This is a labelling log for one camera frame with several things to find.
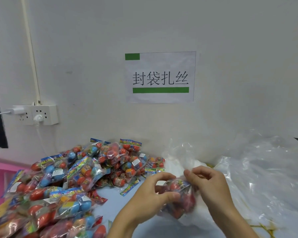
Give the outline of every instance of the paper sign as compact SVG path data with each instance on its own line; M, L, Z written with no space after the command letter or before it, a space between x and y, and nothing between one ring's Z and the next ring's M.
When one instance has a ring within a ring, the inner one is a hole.
M128 103L193 102L196 52L125 54Z

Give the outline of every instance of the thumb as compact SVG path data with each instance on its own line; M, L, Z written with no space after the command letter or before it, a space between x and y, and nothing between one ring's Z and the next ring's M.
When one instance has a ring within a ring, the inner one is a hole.
M161 205L180 201L181 195L178 192L165 192L161 195L158 195L160 198Z
M190 172L187 169L183 173L184 173L184 176L186 177L187 181L189 181L192 185L197 186L197 187L199 187L199 189L201 189L203 182L206 179L200 178L199 176Z

